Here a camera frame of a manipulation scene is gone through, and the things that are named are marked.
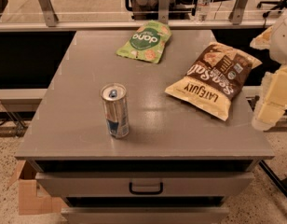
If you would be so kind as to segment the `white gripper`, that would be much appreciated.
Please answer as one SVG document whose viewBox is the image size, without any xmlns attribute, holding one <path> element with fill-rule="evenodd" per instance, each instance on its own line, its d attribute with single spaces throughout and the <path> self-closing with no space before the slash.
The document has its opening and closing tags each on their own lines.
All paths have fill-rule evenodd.
<svg viewBox="0 0 287 224">
<path fill-rule="evenodd" d="M 250 43 L 253 49 L 269 49 L 270 58 L 287 64 L 287 9 L 273 27 L 255 37 Z M 259 100 L 253 112 L 252 126 L 258 131 L 274 127 L 287 110 L 287 65 L 275 73 L 266 72 L 261 83 Z"/>
</svg>

